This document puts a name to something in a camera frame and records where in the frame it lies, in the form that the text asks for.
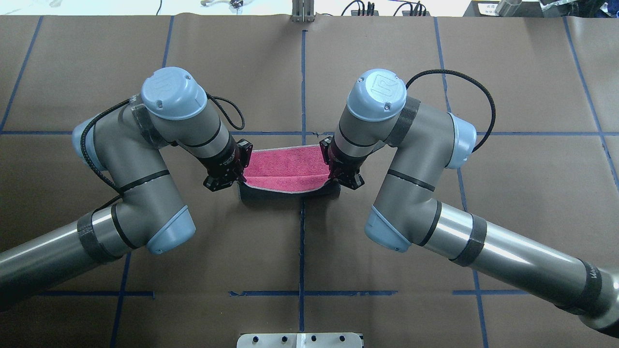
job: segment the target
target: red towel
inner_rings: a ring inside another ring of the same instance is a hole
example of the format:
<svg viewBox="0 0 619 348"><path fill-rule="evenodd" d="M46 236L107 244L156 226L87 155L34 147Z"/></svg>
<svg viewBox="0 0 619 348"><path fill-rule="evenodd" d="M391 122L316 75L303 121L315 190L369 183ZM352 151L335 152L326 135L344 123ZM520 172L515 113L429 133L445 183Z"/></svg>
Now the red towel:
<svg viewBox="0 0 619 348"><path fill-rule="evenodd" d="M254 150L243 173L247 186L280 193L307 193L324 186L329 166L320 145Z"/></svg>

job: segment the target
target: metal plate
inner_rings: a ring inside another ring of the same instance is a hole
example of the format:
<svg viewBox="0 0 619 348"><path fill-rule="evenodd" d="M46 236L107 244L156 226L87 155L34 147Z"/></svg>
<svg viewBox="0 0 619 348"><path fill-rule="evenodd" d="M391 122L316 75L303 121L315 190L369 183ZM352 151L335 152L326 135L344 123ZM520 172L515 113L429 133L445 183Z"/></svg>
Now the metal plate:
<svg viewBox="0 0 619 348"><path fill-rule="evenodd" d="M244 334L236 348L363 348L363 335L355 333Z"/></svg>

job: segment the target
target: metal cylinder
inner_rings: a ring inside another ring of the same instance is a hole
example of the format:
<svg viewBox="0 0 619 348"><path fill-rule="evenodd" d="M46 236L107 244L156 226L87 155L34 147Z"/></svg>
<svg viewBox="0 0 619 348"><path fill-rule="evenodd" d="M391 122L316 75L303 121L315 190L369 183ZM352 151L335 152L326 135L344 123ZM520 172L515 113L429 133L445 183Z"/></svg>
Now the metal cylinder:
<svg viewBox="0 0 619 348"><path fill-rule="evenodd" d="M0 310L98 265L82 247L77 221L0 253Z"/></svg>
<svg viewBox="0 0 619 348"><path fill-rule="evenodd" d="M522 0L501 0L496 5L496 14L501 17L512 17L522 4Z"/></svg>
<svg viewBox="0 0 619 348"><path fill-rule="evenodd" d="M555 305L578 298L587 274L579 259L490 222L483 249L470 266Z"/></svg>

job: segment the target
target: blue grid line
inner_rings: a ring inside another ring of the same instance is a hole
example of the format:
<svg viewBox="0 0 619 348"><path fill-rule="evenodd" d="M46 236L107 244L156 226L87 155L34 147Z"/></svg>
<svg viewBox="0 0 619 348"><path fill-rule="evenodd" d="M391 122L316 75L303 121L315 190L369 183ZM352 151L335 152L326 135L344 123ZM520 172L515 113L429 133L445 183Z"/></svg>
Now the blue grid line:
<svg viewBox="0 0 619 348"><path fill-rule="evenodd" d="M477 132L482 136L486 132ZM619 132L602 133L605 136L619 136ZM491 136L599 136L598 132L492 132Z"/></svg>
<svg viewBox="0 0 619 348"><path fill-rule="evenodd" d="M38 294L38 296L50 296L50 297L63 297L63 296L117 297L119 295L120 295L119 291L74 291L74 290L49 290L49 291L44 291ZM153 299L155 299L155 292L154 291L126 291L124 293L124 296L152 297Z"/></svg>
<svg viewBox="0 0 619 348"><path fill-rule="evenodd" d="M454 290L452 295L529 295L528 292L523 290Z"/></svg>
<svg viewBox="0 0 619 348"><path fill-rule="evenodd" d="M600 124L600 120L597 117L597 112L595 111L595 107L593 106L593 101L591 100L591 94L589 93L589 88L587 86L587 82L584 79L584 75L582 74L582 69L580 66L580 62L578 61L578 55L576 54L576 49L574 48L574 42L572 41L572 34L569 31L569 24L567 17L563 17L563 25L565 26L565 34L568 36L569 49L572 51L572 57L574 58L574 63L576 64L576 70L578 70L578 76L580 77L582 88L584 89L585 96L587 97L587 103L589 103L589 108L591 109L591 113L593 114L593 120L595 121L595 127L597 128L597 132L600 136L600 141L602 142L602 147L604 148L604 153L606 154L606 159L608 160L608 165L610 166L610 172L613 175L613 179L615 180L615 187L617 191L619 191L619 178L617 178L617 170L615 164L613 163L613 159L610 156L610 152L608 151L608 145L606 144L606 139L602 134L602 125Z"/></svg>
<svg viewBox="0 0 619 348"><path fill-rule="evenodd" d="M70 136L72 131L0 131L7 136ZM236 136L302 136L302 131L232 131ZM482 136L486 132L477 132ZM306 131L305 136L333 136L334 132ZM598 132L492 132L491 136L599 136ZM602 132L603 136L619 136L619 132Z"/></svg>
<svg viewBox="0 0 619 348"><path fill-rule="evenodd" d="M70 136L72 131L1 131L7 136Z"/></svg>
<svg viewBox="0 0 619 348"><path fill-rule="evenodd" d="M305 104L305 35L301 31L301 145L306 144L306 104ZM299 228L299 332L305 332L305 199L301 199Z"/></svg>
<svg viewBox="0 0 619 348"><path fill-rule="evenodd" d="M299 332L305 332L305 199L301 199L299 238Z"/></svg>
<svg viewBox="0 0 619 348"><path fill-rule="evenodd" d="M277 297L277 296L298 296L299 291L243 291L240 294L234 291L228 291L230 297ZM397 294L396 290L349 290L349 291L324 291L324 290L306 290L304 291L305 296L391 296Z"/></svg>
<svg viewBox="0 0 619 348"><path fill-rule="evenodd" d="M116 316L114 317L114 327L112 329L112 338L110 339L110 348L116 347L116 337L118 335L118 326L120 325L120 316L123 311L123 300L125 295L125 287L127 286L127 276L129 275L129 263L131 262L131 253L128 253L124 260L123 279L118 292L118 303L116 304Z"/></svg>
<svg viewBox="0 0 619 348"><path fill-rule="evenodd" d="M9 103L6 105L6 109L4 110L4 116L2 117L2 121L0 122L0 131L4 129L6 120L9 117L9 113L11 112L11 106L13 106L13 100L15 100L15 94L17 94L17 88L19 87L19 82L22 81L22 76L24 76L24 71L26 70L26 64L28 63L28 58L30 58L30 53L32 52L32 48L35 45L35 40L37 39L39 29L41 29L41 23L43 23L42 15L39 16L37 27L35 29L34 34L32 35L32 39L30 40L30 46L28 46L28 50L26 51L26 56L24 57L24 61L22 62L22 67L19 69L17 80L15 80L15 85L13 86L13 92L11 92Z"/></svg>
<svg viewBox="0 0 619 348"><path fill-rule="evenodd" d="M174 16L170 16L170 25L168 27L168 38L165 41L165 51L163 52L163 63L161 67L164 68L168 63L168 50L170 49L170 40L172 39L172 27L174 27Z"/></svg>
<svg viewBox="0 0 619 348"><path fill-rule="evenodd" d="M272 132L263 132L263 131L232 131L230 134L234 136L302 136L303 132L299 131L272 131Z"/></svg>
<svg viewBox="0 0 619 348"><path fill-rule="evenodd" d="M438 49L438 60L441 63L441 69L445 69L445 62L443 61L443 47L441 46L441 34L438 30L438 19L434 17L434 31L436 33L436 47ZM447 112L451 112L451 105L447 98L447 76L441 74L443 77L443 90L445 92L445 105L447 105Z"/></svg>
<svg viewBox="0 0 619 348"><path fill-rule="evenodd" d="M305 145L306 133L306 105L305 105L305 34L307 30L301 32L301 144Z"/></svg>
<svg viewBox="0 0 619 348"><path fill-rule="evenodd" d="M438 28L438 19L434 17L434 29L436 32L436 47L438 49L438 59L441 63L441 69L445 68L445 63L443 60L443 49L441 47L441 35ZM447 96L447 78L445 74L443 75L443 90L445 91L445 104L447 105L447 111L451 112L451 106L449 105L449 99ZM458 173L458 185L460 186L460 197L462 199L462 207L464 211L468 212L468 206L466 202L466 194L464 191L464 180L462 179L462 172L460 169L457 170ZM482 330L482 342L483 347L488 348L488 335L486 332L486 321L485 316L483 314L483 303L482 303L482 294L479 287L479 279L477 276L477 271L473 270L473 280L475 282L475 297L477 299L477 312L479 314L479 325Z"/></svg>
<svg viewBox="0 0 619 348"><path fill-rule="evenodd" d="M486 330L486 319L483 314L482 291L479 287L479 276L476 270L473 270L473 280L475 281L475 298L477 299L477 312L479 313L479 323L482 327L482 341L484 348L488 348L488 333Z"/></svg>

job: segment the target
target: black tape band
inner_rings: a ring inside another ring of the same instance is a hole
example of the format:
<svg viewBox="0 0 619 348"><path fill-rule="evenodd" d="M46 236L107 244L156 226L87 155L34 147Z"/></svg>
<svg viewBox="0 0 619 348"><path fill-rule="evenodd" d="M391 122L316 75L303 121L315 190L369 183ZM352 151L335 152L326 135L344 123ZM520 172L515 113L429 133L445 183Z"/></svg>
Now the black tape band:
<svg viewBox="0 0 619 348"><path fill-rule="evenodd" d="M120 236L120 238L131 249L137 249L137 246L131 243L127 235L124 234L123 228L120 227L120 223L118 222L118 215L116 215L116 204L112 206L111 214L112 214L112 222L114 222L114 227L116 227L116 231L118 232L118 235Z"/></svg>
<svg viewBox="0 0 619 348"><path fill-rule="evenodd" d="M597 330L600 333L609 335L610 337L619 338L619 320L612 325L605 327L604 329Z"/></svg>
<svg viewBox="0 0 619 348"><path fill-rule="evenodd" d="M432 220L432 225L430 225L428 233L425 237L423 237L422 242L418 244L419 246L426 245L426 243L428 243L428 240L430 240L430 238L432 237L432 233L434 233L434 230L436 230L436 225L438 225L438 219L441 217L442 210L443 203L441 203L440 201L436 201L436 213L434 214L434 220Z"/></svg>
<svg viewBox="0 0 619 348"><path fill-rule="evenodd" d="M556 306L561 310L575 315L583 315L594 311L595 303L602 291L602 275L600 270L586 261L580 261L587 272L587 280L584 283L584 288L580 296L568 305Z"/></svg>
<svg viewBox="0 0 619 348"><path fill-rule="evenodd" d="M103 264L120 259L120 256L116 257L110 254L105 246L99 243L99 239L97 239L95 230L92 227L91 212L82 216L77 221L77 235L86 253L96 262Z"/></svg>
<svg viewBox="0 0 619 348"><path fill-rule="evenodd" d="M204 145L207 145L207 144L208 144L208 143L210 143L211 141L215 140L215 138L219 135L219 131L221 131L221 130L222 130L222 122L221 122L221 121L219 121L219 127L217 127L217 132L215 132L215 135L213 135L212 137L210 137L210 139L209 139L209 140L207 140L207 141L205 141L205 142L203 142L203 143L200 143L200 144L198 144L198 145L185 145L185 146L186 146L186 147L202 147L202 146L204 146Z"/></svg>
<svg viewBox="0 0 619 348"><path fill-rule="evenodd" d="M346 136L346 134L344 134L344 132L342 132L342 126L341 126L341 125L339 125L339 124L338 124L338 125L337 125L337 127L340 129L340 134L342 135L342 137L344 138L344 140L346 140L347 142L351 143L352 145L357 146L357 147L370 147L370 146L374 146L374 144L372 144L372 145L361 145L361 144L357 144L356 142L354 142L354 141L350 140L350 139Z"/></svg>
<svg viewBox="0 0 619 348"><path fill-rule="evenodd" d="M404 108L400 111L400 116L397 118L396 125L393 126L391 132L385 139L384 143L391 147L398 147L400 143L406 137L406 134L409 132L410 126L415 121L415 117L417 117L417 111L419 111L419 105L421 102L414 98L406 98L406 104L404 104Z"/></svg>
<svg viewBox="0 0 619 348"><path fill-rule="evenodd" d="M430 191L432 191L432 192L434 192L434 190L436 189L434 186L432 186L432 185L428 184L428 183L427 183L427 182L425 182L425 181L421 181L421 180L419 180L419 179L415 179L415 178L413 178L412 176L408 176L408 175L406 175L406 174L404 174L404 173L397 172L397 171L395 171L395 170L393 170L393 169L389 169L389 170L387 171L387 174L389 174L389 175L393 175L393 176L395 176L396 178L400 178L400 179L402 179L402 180L406 180L406 181L408 181L409 183L413 183L413 184L415 184L415 185L417 185L417 186L421 186L422 188L429 189L429 190L430 190Z"/></svg>
<svg viewBox="0 0 619 348"><path fill-rule="evenodd" d="M124 185L123 187L120 188L120 190L122 192L127 192L130 189L132 189L132 188L140 186L141 184L147 183L150 180L157 179L158 177L164 176L164 175L170 175L170 171L166 169L166 170L162 170L160 172L157 172L157 173L154 173L154 174L151 174L151 175L147 175L147 176L145 176L145 177L143 177L141 179L138 179L136 181L132 181L132 182Z"/></svg>
<svg viewBox="0 0 619 348"><path fill-rule="evenodd" d="M450 259L455 264L466 267L472 264L482 252L483 244L486 241L488 223L483 218L471 214L473 217L473 231L470 233L469 241L455 259Z"/></svg>

